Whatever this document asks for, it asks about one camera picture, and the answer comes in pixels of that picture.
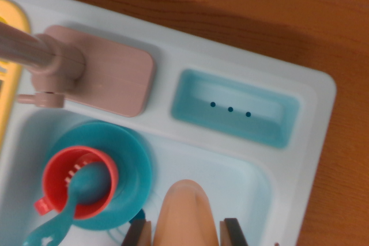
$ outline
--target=yellow plastic part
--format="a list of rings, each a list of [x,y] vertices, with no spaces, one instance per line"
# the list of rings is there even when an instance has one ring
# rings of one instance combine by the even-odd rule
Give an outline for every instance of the yellow plastic part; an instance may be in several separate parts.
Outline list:
[[[0,21],[24,32],[30,32],[24,12],[8,0],[0,0]],[[5,135],[7,120],[12,110],[22,67],[16,63],[0,60],[0,148]]]

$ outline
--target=toy sink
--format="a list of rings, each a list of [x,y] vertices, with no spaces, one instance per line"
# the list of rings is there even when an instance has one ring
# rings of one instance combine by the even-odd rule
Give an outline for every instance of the toy sink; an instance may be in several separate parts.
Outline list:
[[[235,217],[250,246],[295,245],[336,95],[325,73],[225,46],[72,0],[12,0],[32,32],[61,25],[147,51],[157,71],[146,110],[133,118],[72,101],[64,109],[15,103],[0,157],[1,245],[21,245],[54,214],[33,203],[51,145],[102,120],[149,145],[153,187],[143,207],[153,230],[170,186],[199,183],[219,221]],[[18,93],[34,93],[22,72]],[[72,226],[61,245],[120,245],[128,224]]]

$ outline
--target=toy faucet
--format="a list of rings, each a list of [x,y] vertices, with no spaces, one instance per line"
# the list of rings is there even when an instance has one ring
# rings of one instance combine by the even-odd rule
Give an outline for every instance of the toy faucet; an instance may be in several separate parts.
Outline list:
[[[127,117],[144,110],[155,73],[143,50],[57,25],[31,36],[0,22],[0,58],[32,74],[36,93],[19,103],[63,108],[68,99]]]

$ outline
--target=wooden table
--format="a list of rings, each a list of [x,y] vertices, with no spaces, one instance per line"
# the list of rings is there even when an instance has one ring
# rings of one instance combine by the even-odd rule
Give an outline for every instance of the wooden table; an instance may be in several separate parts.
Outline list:
[[[369,245],[369,0],[79,1],[330,74],[336,104],[298,245]]]

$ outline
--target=teal bowl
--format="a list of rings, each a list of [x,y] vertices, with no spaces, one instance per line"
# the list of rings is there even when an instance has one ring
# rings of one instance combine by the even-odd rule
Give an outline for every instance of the teal bowl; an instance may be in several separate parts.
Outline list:
[[[128,128],[89,122],[63,134],[48,152],[47,161],[60,150],[76,145],[107,153],[116,163],[119,181],[113,199],[101,213],[89,219],[75,219],[73,225],[107,230],[131,220],[142,209],[152,185],[149,150],[143,139]]]

